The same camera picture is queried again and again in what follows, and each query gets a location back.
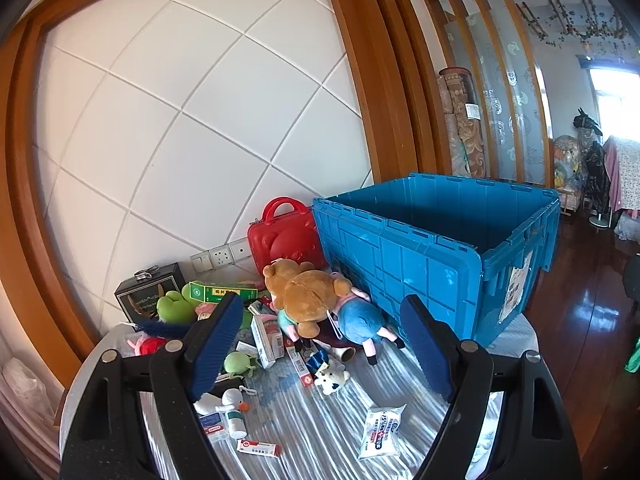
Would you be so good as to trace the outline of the blue dress pig plush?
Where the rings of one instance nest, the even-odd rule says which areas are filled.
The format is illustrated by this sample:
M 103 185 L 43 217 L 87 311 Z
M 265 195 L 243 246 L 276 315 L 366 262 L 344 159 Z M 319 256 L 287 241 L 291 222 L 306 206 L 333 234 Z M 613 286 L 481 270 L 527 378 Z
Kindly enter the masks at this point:
M 355 287 L 342 274 L 332 272 L 329 277 L 329 299 L 323 309 L 341 336 L 362 347 L 370 365 L 378 362 L 375 341 L 380 338 L 392 342 L 398 349 L 406 344 L 386 325 L 382 310 L 369 295 Z

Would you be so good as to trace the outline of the brown teddy bear plush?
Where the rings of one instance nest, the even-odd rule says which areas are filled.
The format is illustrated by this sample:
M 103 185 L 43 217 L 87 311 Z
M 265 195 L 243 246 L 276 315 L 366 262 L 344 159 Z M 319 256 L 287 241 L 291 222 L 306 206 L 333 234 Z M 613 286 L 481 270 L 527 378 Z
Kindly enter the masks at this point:
M 319 323 L 338 300 L 352 292 L 349 280 L 317 270 L 310 262 L 278 259 L 262 269 L 262 276 L 281 330 L 294 344 L 302 338 L 316 338 Z

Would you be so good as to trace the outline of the red dress pig plush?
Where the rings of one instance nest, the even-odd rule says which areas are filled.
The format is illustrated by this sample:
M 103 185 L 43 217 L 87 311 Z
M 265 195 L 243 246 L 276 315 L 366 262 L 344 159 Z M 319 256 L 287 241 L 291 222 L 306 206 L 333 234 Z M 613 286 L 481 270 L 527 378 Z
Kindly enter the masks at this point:
M 134 338 L 128 339 L 127 344 L 136 356 L 148 356 L 163 348 L 168 340 L 163 337 L 150 336 L 146 333 L 137 334 Z

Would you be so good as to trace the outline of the white medicine bottle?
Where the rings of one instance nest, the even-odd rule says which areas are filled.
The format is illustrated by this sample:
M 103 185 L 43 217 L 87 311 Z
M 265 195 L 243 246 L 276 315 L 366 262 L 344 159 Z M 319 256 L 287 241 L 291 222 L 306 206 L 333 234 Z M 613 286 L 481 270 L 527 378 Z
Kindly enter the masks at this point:
M 244 422 L 244 413 L 247 410 L 248 405 L 244 402 L 243 393 L 240 389 L 230 388 L 224 392 L 217 411 L 224 414 L 229 436 L 234 440 L 247 437 L 247 429 Z

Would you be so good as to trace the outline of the red white ointment box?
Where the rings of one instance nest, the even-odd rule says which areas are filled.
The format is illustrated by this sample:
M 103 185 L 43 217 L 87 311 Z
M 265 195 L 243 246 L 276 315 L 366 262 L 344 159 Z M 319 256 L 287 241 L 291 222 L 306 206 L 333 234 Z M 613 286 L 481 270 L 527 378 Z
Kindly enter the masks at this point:
M 281 454 L 280 445 L 248 439 L 240 439 L 236 442 L 236 450 L 243 454 L 269 458 L 278 458 Z

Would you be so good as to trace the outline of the black gift box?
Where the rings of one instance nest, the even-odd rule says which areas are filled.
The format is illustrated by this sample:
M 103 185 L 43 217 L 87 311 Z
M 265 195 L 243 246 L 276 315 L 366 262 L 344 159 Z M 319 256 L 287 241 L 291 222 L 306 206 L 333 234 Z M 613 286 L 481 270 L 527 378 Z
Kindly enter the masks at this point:
M 171 290 L 180 292 L 184 284 L 178 263 L 150 266 L 121 282 L 114 296 L 129 322 L 157 321 L 157 301 Z

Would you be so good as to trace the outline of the green frog plush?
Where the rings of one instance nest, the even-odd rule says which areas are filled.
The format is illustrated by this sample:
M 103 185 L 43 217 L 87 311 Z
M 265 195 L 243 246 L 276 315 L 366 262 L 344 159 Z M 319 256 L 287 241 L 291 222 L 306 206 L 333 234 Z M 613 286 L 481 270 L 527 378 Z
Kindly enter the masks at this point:
M 168 290 L 157 301 L 157 315 L 162 322 L 172 324 L 191 324 L 196 321 L 196 308 L 201 303 L 191 298 L 191 284 L 186 283 L 180 292 Z

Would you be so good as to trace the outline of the small green plush ball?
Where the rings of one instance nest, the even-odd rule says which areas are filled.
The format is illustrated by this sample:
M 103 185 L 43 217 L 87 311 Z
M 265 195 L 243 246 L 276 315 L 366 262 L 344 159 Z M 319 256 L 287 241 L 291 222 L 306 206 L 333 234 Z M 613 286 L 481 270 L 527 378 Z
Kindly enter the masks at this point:
M 232 351 L 224 359 L 224 371 L 234 377 L 250 377 L 257 367 L 255 357 L 243 351 Z

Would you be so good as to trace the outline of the long green medicine box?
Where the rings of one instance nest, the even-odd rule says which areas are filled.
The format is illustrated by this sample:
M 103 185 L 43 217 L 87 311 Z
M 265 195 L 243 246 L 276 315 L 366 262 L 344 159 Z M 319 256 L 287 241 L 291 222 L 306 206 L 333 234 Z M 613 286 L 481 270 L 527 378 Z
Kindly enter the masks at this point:
M 238 295 L 243 302 L 252 302 L 258 298 L 258 289 L 250 286 L 209 285 L 192 281 L 184 285 L 182 294 L 190 300 L 201 302 L 202 304 L 218 304 L 227 294 Z

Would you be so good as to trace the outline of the white medicine box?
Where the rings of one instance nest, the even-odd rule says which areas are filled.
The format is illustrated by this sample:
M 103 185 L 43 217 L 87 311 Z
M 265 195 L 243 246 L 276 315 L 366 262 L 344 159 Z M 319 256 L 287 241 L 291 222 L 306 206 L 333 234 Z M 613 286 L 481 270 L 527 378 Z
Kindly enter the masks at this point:
M 250 323 L 250 329 L 252 330 L 252 335 L 254 337 L 260 365 L 265 370 L 268 370 L 268 368 L 273 367 L 277 358 L 273 354 L 270 338 L 266 332 L 265 325 L 262 322 L 262 317 L 260 315 L 253 315 L 252 322 Z

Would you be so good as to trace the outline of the blue plastic storage crate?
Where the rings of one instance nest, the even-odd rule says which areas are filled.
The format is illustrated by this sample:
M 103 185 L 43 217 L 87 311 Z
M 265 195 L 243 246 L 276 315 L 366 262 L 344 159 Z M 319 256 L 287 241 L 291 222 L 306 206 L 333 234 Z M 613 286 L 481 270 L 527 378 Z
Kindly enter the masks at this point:
M 311 206 L 330 267 L 392 318 L 416 295 L 461 339 L 491 344 L 552 266 L 552 188 L 410 174 Z

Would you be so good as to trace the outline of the small white dog plush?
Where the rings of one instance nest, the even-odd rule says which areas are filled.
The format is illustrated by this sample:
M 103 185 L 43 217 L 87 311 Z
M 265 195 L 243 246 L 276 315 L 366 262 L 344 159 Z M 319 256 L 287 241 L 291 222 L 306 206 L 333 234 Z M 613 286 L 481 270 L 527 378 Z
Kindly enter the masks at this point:
M 350 379 L 350 373 L 342 363 L 331 363 L 322 370 L 317 370 L 314 385 L 325 396 L 330 396 L 346 385 Z

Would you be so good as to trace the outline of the red bear-shaped toy case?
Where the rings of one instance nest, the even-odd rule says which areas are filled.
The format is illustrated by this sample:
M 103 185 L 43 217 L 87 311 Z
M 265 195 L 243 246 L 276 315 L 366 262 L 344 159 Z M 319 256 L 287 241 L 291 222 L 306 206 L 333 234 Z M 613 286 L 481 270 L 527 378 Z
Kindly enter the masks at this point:
M 262 218 L 252 222 L 247 241 L 256 269 L 277 259 L 310 262 L 316 269 L 326 266 L 311 209 L 289 197 L 277 197 L 265 206 Z

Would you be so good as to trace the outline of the wooden slat room divider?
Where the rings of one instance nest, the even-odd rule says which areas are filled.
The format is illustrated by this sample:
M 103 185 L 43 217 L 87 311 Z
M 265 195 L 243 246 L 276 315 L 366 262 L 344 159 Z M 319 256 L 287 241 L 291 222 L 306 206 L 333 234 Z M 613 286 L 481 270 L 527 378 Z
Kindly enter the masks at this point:
M 423 0 L 447 67 L 471 72 L 492 180 L 552 185 L 544 76 L 514 0 Z

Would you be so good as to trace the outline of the wall socket panel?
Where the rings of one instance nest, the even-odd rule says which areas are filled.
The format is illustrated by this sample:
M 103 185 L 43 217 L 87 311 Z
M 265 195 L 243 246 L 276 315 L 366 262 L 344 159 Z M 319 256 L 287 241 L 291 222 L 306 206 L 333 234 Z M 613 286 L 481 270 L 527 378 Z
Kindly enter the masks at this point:
M 208 271 L 223 269 L 226 266 L 232 266 L 232 264 L 242 262 L 251 256 L 250 245 L 247 238 L 244 237 L 205 252 L 199 252 L 192 255 L 190 260 L 194 272 L 203 274 Z

